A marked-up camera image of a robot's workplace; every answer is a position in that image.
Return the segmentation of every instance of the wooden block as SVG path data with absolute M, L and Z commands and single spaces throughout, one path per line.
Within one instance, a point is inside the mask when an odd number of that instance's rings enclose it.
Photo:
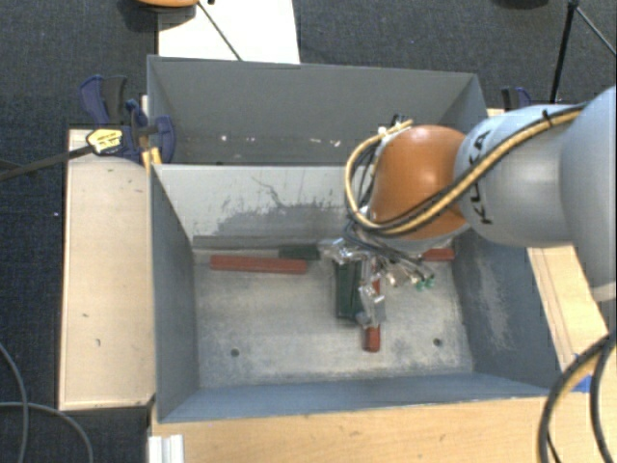
M 215 271 L 305 274 L 307 262 L 301 259 L 255 258 L 216 254 L 210 258 L 210 268 Z

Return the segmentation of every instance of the yellow-black cable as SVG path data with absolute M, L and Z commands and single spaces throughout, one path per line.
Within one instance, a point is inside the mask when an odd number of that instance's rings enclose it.
M 352 190 L 353 165 L 368 146 L 374 145 L 374 143 L 381 141 L 386 135 L 396 133 L 406 128 L 408 125 L 404 127 L 398 125 L 395 129 L 392 128 L 383 134 L 371 137 L 354 150 L 345 167 L 345 196 L 350 209 L 350 215 L 352 219 L 365 230 L 369 232 L 378 232 L 383 236 L 397 236 L 418 230 L 420 227 L 430 223 L 433 219 L 438 217 L 450 205 L 454 204 L 454 202 L 469 190 L 481 177 L 486 175 L 486 173 L 508 152 L 554 126 L 571 122 L 578 116 L 581 109 L 582 107 L 578 106 L 574 110 L 568 109 L 558 112 L 551 117 L 546 116 L 543 120 L 515 132 L 484 155 L 477 164 L 471 167 L 463 177 L 456 181 L 451 187 L 447 188 L 441 195 L 439 193 L 435 194 L 432 198 L 429 198 L 428 203 L 419 204 L 409 211 L 406 211 L 400 217 L 394 218 L 387 223 L 376 223 L 371 221 L 358 209 L 358 204 L 354 199 Z

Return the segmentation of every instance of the blue clamp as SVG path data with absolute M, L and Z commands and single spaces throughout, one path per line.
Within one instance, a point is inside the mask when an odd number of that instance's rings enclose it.
M 82 109 L 88 113 L 97 127 L 119 125 L 122 131 L 121 150 L 114 155 L 135 163 L 142 162 L 140 138 L 148 137 L 148 145 L 158 147 L 163 163 L 171 163 L 175 151 L 175 131 L 169 115 L 162 115 L 148 125 L 148 116 L 135 99 L 123 102 L 122 95 L 126 77 L 103 78 L 94 75 L 79 87 Z M 130 125 L 122 124 L 122 111 L 130 115 Z

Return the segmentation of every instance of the cable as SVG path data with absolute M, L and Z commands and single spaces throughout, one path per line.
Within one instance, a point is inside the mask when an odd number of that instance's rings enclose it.
M 585 22 L 585 24 L 589 26 L 589 28 L 593 31 L 593 33 L 600 39 L 603 45 L 606 46 L 606 48 L 608 48 L 608 50 L 615 57 L 617 57 L 617 51 L 615 51 L 615 48 L 613 48 L 612 44 L 608 42 L 608 40 L 604 37 L 604 35 L 600 32 L 600 30 L 595 26 L 595 24 L 591 21 L 591 19 L 587 17 L 586 13 L 583 12 L 580 7 L 576 7 L 575 11 L 577 12 L 578 15 L 580 15 L 582 20 Z
M 555 444 L 552 443 L 552 439 L 550 438 L 550 432 L 547 433 L 547 442 L 549 443 L 550 454 L 552 454 L 555 463 L 562 463 L 561 458 L 557 453 L 557 449 L 555 448 Z
M 22 409 L 22 423 L 21 423 L 21 447 L 19 449 L 19 456 L 17 457 L 18 463 L 23 463 L 23 460 L 26 456 L 26 449 L 28 447 L 28 431 L 30 430 L 30 416 L 28 413 L 28 396 L 26 395 L 26 387 L 23 383 L 23 377 L 21 377 L 21 373 L 19 372 L 19 368 L 9 355 L 9 352 L 6 350 L 4 345 L 0 343 L 0 352 L 2 356 L 9 364 L 9 367 L 13 371 L 13 376 L 15 381 L 17 381 L 17 386 L 19 387 L 19 393 L 21 395 L 21 409 Z
M 406 213 L 396 216 L 386 222 L 376 223 L 365 217 L 354 199 L 352 190 L 352 178 L 354 174 L 354 163 L 366 149 L 372 148 L 376 143 L 381 141 L 392 133 L 406 128 L 407 124 L 398 125 L 395 130 L 390 129 L 386 133 L 381 133 L 373 136 L 361 143 L 351 154 L 347 165 L 345 166 L 345 198 L 348 204 L 348 215 L 357 223 L 363 230 L 367 232 L 377 232 L 381 236 L 397 236 L 404 233 L 414 232 L 428 225 L 442 212 L 453 205 L 467 192 L 474 183 L 489 171 L 511 150 L 522 145 L 524 142 L 533 137 L 546 132 L 550 128 L 562 123 L 571 122 L 578 116 L 582 106 L 576 106 L 557 112 L 551 116 L 546 115 L 545 118 L 517 130 L 512 135 L 501 141 L 491 151 L 482 156 L 473 166 L 465 170 L 458 176 L 453 183 L 437 194 L 427 198 L 420 204 L 409 209 Z
M 604 344 L 598 363 L 594 370 L 594 375 L 591 378 L 591 386 L 589 388 L 590 402 L 589 411 L 591 415 L 591 425 L 594 430 L 594 437 L 596 438 L 596 445 L 602 455 L 605 463 L 613 463 L 613 458 L 608 452 L 608 446 L 604 437 L 602 429 L 602 422 L 600 420 L 600 382 L 604 373 L 604 368 L 610 358 L 610 353 L 615 349 L 615 343 L 617 341 L 617 329 L 613 329 L 608 337 L 608 341 Z
M 233 53 L 233 55 L 235 56 L 236 60 L 238 62 L 243 62 L 242 58 L 240 58 L 240 55 L 238 55 L 238 52 L 235 51 L 235 48 L 231 45 L 231 43 L 229 42 L 228 38 L 225 36 L 225 33 L 223 33 L 223 31 L 221 30 L 221 28 L 219 26 L 217 26 L 216 22 L 214 21 L 214 19 L 212 18 L 212 16 L 210 15 L 210 13 L 205 9 L 205 7 L 201 4 L 200 1 L 197 2 L 197 6 L 203 11 L 203 13 L 205 14 L 205 16 L 208 18 L 208 20 L 210 21 L 210 23 L 214 26 L 214 29 L 216 29 L 216 32 L 219 33 L 219 36 L 223 39 L 223 41 L 225 42 L 225 44 L 228 46 L 228 48 L 231 50 L 231 53 Z
M 76 432 L 79 434 L 79 437 L 84 442 L 84 446 L 86 446 L 86 451 L 88 452 L 88 461 L 90 463 L 94 463 L 94 450 L 93 445 L 90 442 L 88 434 L 84 431 L 82 426 L 77 423 L 74 419 L 72 419 L 69 415 L 61 412 L 60 410 L 56 410 L 55 408 L 51 408 L 50 406 L 39 405 L 37 403 L 32 403 L 28 401 L 26 396 L 26 388 L 24 386 L 23 377 L 19 372 L 19 368 L 13 361 L 9 352 L 5 349 L 5 347 L 0 343 L 0 352 L 2 356 L 5 358 L 11 370 L 13 371 L 13 375 L 15 380 L 17 381 L 17 385 L 19 386 L 19 391 L 21 393 L 21 401 L 7 401 L 0 402 L 0 409 L 7 408 L 21 408 L 23 411 L 23 423 L 22 423 L 22 434 L 21 434 L 21 448 L 19 450 L 19 456 L 17 458 L 18 463 L 23 463 L 26 449 L 28 446 L 28 432 L 29 432 L 29 410 L 38 410 L 40 412 L 51 414 L 55 417 L 59 417 L 66 423 L 68 423 Z
M 0 408 L 19 408 L 21 406 L 22 403 L 20 401 L 7 401 L 0 403 Z M 86 434 L 86 431 L 82 428 L 82 426 L 75 421 L 75 419 L 71 418 L 66 413 L 61 412 L 60 410 L 56 410 L 55 408 L 52 408 L 50 406 L 39 405 L 37 403 L 28 403 L 28 408 L 30 408 L 31 410 L 38 410 L 40 412 L 53 415 L 54 417 L 58 417 L 59 419 L 68 423 L 68 425 L 70 425 L 75 430 L 75 432 L 77 432 L 81 440 L 84 442 L 84 446 L 86 447 L 86 451 L 88 452 L 88 461 L 90 463 L 94 463 L 94 450 L 93 445 L 90 442 L 90 438 L 88 437 L 88 434 Z
M 561 399 L 561 396 L 564 395 L 564 393 L 571 390 L 576 382 L 580 380 L 578 378 L 580 373 L 584 369 L 590 367 L 590 365 L 601 355 L 609 340 L 610 336 L 605 335 L 589 346 L 589 348 L 581 353 L 577 359 L 570 364 L 570 366 L 561 374 L 559 379 L 557 379 L 557 382 L 555 382 L 552 388 L 550 388 L 547 401 L 545 402 L 545 406 L 542 411 L 540 426 L 538 428 L 538 453 L 542 463 L 550 463 L 549 445 L 550 443 L 552 444 L 552 442 L 549 443 L 549 425 L 552 412 L 554 411 L 557 402 Z
M 57 165 L 58 163 L 64 163 L 71 159 L 85 156 L 86 154 L 90 154 L 92 152 L 92 146 L 84 146 L 83 148 L 79 148 L 77 150 L 70 150 L 61 154 L 55 154 L 53 156 L 49 156 L 48 158 L 44 158 L 39 161 L 34 161 L 32 163 L 28 163 L 27 165 L 21 165 L 17 168 L 13 168 L 12 170 L 8 170 L 7 172 L 0 174 L 0 181 L 10 180 L 11 178 L 27 175 L 38 170 L 42 170 L 43 168 L 49 168 L 50 166 Z

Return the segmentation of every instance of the wooden board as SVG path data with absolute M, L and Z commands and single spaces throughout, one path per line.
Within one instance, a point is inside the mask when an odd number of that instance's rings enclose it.
M 69 133 L 71 149 L 88 131 Z M 93 154 L 67 166 L 61 410 L 145 405 L 154 394 L 143 167 Z

